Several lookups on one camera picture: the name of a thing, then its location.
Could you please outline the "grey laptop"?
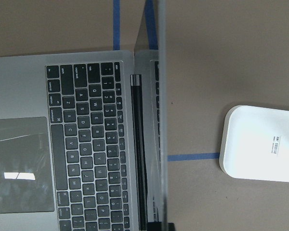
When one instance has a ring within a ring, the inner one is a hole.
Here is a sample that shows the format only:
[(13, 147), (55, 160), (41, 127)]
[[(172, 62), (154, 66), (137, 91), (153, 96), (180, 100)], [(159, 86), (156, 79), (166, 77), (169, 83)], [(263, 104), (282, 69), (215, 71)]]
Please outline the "grey laptop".
[(132, 51), (0, 57), (0, 231), (173, 231), (165, 1)]

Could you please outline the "white desk lamp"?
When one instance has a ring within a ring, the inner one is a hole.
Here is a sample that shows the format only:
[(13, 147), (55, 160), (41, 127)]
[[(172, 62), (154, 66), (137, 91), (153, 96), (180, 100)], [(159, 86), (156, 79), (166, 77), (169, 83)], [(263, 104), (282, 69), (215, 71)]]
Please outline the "white desk lamp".
[(224, 120), (219, 164), (232, 178), (289, 182), (289, 111), (231, 108)]

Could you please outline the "blue tape line crosswise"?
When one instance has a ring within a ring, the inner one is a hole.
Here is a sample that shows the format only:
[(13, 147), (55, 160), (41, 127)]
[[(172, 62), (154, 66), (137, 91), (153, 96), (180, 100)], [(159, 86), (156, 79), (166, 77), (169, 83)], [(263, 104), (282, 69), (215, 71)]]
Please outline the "blue tape line crosswise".
[(219, 156), (220, 153), (176, 154), (176, 155), (169, 155), (168, 162), (218, 159)]

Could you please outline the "blue tape line lengthwise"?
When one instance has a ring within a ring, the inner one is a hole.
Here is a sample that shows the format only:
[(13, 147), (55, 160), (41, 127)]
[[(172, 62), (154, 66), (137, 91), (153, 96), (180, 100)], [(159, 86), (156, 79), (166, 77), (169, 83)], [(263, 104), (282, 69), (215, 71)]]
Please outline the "blue tape line lengthwise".
[(113, 0), (113, 50), (120, 50), (120, 0)]

